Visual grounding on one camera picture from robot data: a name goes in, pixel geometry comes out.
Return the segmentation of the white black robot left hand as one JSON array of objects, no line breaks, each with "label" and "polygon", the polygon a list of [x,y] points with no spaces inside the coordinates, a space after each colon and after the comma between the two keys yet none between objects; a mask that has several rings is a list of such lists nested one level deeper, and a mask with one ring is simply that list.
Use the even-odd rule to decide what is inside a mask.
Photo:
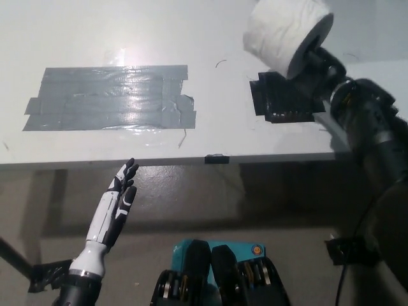
[{"label": "white black robot left hand", "polygon": [[85,239],[83,251],[69,267],[70,275],[101,280],[105,276],[105,256],[117,241],[134,202],[134,176],[138,165],[131,158],[117,172],[103,193]]}]

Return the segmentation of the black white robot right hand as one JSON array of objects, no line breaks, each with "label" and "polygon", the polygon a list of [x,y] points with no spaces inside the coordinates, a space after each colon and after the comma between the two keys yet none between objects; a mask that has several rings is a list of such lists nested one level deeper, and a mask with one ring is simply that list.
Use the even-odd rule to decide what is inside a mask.
[{"label": "black white robot right hand", "polygon": [[331,53],[317,48],[306,53],[307,93],[329,105],[332,119],[342,128],[348,146],[357,152],[396,140],[391,129],[395,99],[375,82],[347,75]]}]

